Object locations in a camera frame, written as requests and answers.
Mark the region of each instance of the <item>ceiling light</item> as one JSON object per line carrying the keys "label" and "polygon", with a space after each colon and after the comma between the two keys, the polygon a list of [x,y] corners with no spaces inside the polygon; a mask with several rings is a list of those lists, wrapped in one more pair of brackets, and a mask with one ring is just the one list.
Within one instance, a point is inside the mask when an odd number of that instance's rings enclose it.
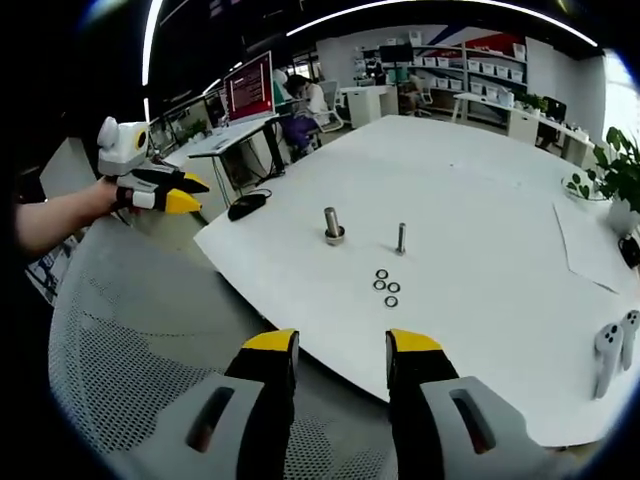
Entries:
{"label": "ceiling light", "polygon": [[358,7],[347,8],[346,10],[342,10],[341,12],[332,13],[331,15],[327,15],[326,17],[319,18],[318,20],[314,20],[313,22],[309,22],[306,25],[296,28],[295,30],[291,30],[287,33],[287,37],[294,35],[302,30],[305,30],[309,27],[313,27],[319,23],[325,22],[327,20],[331,20],[332,18],[339,17],[341,15],[346,15],[347,13],[357,12],[359,10],[365,10],[367,8],[373,7],[381,7],[382,5],[391,5],[392,3],[406,3],[406,2],[414,2],[417,0],[382,0],[380,2],[367,3],[366,5],[360,5]]}
{"label": "ceiling light", "polygon": [[151,116],[149,115],[149,99],[145,98],[144,102],[144,119],[149,123],[151,121]]}
{"label": "ceiling light", "polygon": [[535,10],[529,10],[528,8],[518,7],[516,5],[511,5],[510,3],[496,2],[494,0],[463,0],[463,1],[465,1],[465,2],[474,2],[474,3],[484,3],[485,5],[492,5],[494,7],[503,7],[503,8],[508,8],[510,10],[515,10],[516,12],[526,13],[527,15],[531,15],[533,17],[537,17],[537,18],[539,18],[541,20],[544,20],[545,22],[549,22],[549,23],[555,25],[556,27],[560,27],[563,30],[566,30],[567,32],[574,34],[576,37],[578,37],[581,40],[584,40],[585,42],[587,42],[592,47],[597,47],[598,46],[598,44],[596,42],[594,42],[592,39],[590,39],[586,35],[580,33],[576,29],[571,28],[569,25],[565,25],[564,23],[556,20],[555,18],[548,17],[547,15],[544,15],[544,14],[542,14],[540,12],[536,12]]}
{"label": "ceiling light", "polygon": [[153,34],[156,31],[156,23],[160,14],[162,0],[151,0],[149,16],[147,17],[147,28],[144,31],[144,45],[142,46],[142,86],[149,83],[149,63],[151,62],[151,46],[153,45]]}
{"label": "ceiling light", "polygon": [[203,94],[203,95],[206,95],[206,94],[207,94],[207,92],[208,92],[209,90],[211,90],[213,87],[215,87],[215,86],[216,86],[217,84],[219,84],[219,83],[220,83],[220,79],[217,79],[215,82],[213,82],[211,85],[209,85],[209,86],[205,89],[205,91],[204,91],[204,92],[202,92],[202,94]]}

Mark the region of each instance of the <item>window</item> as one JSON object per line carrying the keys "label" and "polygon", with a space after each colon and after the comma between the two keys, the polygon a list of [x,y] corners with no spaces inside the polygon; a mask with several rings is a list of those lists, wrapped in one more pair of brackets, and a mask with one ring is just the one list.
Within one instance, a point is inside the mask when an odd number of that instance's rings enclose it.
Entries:
{"label": "window", "polygon": [[628,138],[640,142],[640,92],[627,67],[613,51],[606,53],[605,77],[606,107],[602,136],[606,137],[609,127],[615,126]]}

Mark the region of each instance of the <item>plant pot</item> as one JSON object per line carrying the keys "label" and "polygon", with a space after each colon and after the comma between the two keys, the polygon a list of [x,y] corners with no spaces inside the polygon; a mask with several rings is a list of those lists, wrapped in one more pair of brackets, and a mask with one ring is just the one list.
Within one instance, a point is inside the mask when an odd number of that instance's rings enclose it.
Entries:
{"label": "plant pot", "polygon": [[640,213],[632,212],[627,200],[615,198],[607,215],[607,224],[620,238],[624,238],[640,225]]}

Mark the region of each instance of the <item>washer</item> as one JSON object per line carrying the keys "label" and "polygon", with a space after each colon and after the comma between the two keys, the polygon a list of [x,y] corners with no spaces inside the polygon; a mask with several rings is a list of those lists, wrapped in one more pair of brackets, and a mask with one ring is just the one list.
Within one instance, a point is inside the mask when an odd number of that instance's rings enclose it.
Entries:
{"label": "washer", "polygon": [[389,308],[396,308],[398,306],[398,298],[393,295],[389,295],[384,299],[384,304]]}

